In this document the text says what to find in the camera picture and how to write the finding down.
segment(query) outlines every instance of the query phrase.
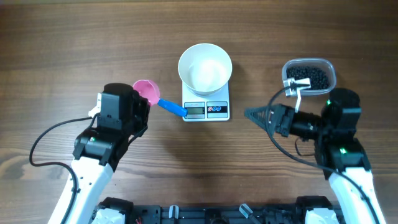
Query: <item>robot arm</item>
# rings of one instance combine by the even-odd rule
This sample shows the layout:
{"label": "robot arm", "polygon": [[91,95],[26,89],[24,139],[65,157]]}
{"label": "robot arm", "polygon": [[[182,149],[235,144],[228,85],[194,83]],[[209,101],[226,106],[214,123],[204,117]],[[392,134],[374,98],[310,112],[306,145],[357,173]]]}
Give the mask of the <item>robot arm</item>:
{"label": "robot arm", "polygon": [[[72,169],[78,179],[75,203],[66,223],[89,223],[106,184],[111,180],[119,160],[136,137],[147,128],[148,100],[130,85],[111,83],[101,94],[97,127],[84,130],[75,140]],[[72,196],[73,181],[67,184],[49,223],[61,223]]]}
{"label": "robot arm", "polygon": [[[337,170],[358,184],[368,196],[379,223],[386,223],[374,192],[368,157],[354,138],[361,114],[356,93],[334,89],[321,116],[301,111],[295,113],[294,108],[284,105],[275,105],[271,111],[269,134],[277,132],[284,137],[293,134],[314,140],[317,164]],[[323,172],[337,196],[346,223],[376,223],[370,207],[353,184],[336,173]]]}

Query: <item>digital scale display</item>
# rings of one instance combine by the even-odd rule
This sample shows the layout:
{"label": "digital scale display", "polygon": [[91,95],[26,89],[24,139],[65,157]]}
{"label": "digital scale display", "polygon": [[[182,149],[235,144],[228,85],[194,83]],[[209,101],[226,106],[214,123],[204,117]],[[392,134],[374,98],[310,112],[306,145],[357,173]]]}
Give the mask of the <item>digital scale display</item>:
{"label": "digital scale display", "polygon": [[204,108],[186,108],[188,114],[205,114]]}

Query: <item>blue handle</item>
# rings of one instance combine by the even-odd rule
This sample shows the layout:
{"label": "blue handle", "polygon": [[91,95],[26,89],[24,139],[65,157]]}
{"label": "blue handle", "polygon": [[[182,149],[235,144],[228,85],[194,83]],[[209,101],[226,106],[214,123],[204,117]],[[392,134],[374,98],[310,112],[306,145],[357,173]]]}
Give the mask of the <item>blue handle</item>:
{"label": "blue handle", "polygon": [[157,102],[157,104],[178,116],[185,117],[188,113],[187,109],[183,108],[180,105],[176,105],[175,103],[167,101],[167,100],[160,99],[159,102]]}

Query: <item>black beans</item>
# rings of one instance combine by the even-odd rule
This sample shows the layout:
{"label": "black beans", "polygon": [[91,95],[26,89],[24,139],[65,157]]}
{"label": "black beans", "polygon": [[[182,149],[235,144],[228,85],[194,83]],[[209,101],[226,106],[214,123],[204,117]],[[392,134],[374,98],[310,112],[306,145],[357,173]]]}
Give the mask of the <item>black beans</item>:
{"label": "black beans", "polygon": [[326,72],[317,67],[299,66],[288,68],[286,75],[287,78],[294,78],[295,80],[310,78],[311,88],[306,90],[322,90],[329,87],[329,79],[326,76]]}

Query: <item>metal clip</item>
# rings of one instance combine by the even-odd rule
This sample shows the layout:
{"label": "metal clip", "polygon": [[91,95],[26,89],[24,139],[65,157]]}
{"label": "metal clip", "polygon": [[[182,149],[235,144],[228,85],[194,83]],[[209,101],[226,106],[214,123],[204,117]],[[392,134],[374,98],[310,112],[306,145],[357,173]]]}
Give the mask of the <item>metal clip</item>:
{"label": "metal clip", "polygon": [[88,116],[91,116],[92,118],[94,118],[94,115],[96,113],[101,112],[101,99],[102,99],[102,94],[98,93],[97,94],[97,105],[91,111],[88,112]]}
{"label": "metal clip", "polygon": [[303,87],[297,87],[296,90],[292,90],[289,88],[288,90],[285,90],[286,96],[297,96],[297,101],[296,101],[296,107],[295,107],[295,112],[299,112],[300,104],[301,104],[301,90],[311,88],[311,82],[310,78],[303,78],[301,80],[294,80],[294,78],[288,78],[284,80],[284,87],[291,86],[292,83],[296,84],[308,84],[309,86],[303,86]]}
{"label": "metal clip", "polygon": [[170,208],[169,208],[169,218],[178,219],[179,211],[180,211],[180,208],[177,205],[170,206]]}
{"label": "metal clip", "polygon": [[248,219],[250,219],[250,221],[253,222],[253,224],[261,224],[261,222],[254,217],[253,215],[253,211],[249,208],[248,205],[246,205],[245,203],[241,204],[241,206],[239,206],[239,211]]}

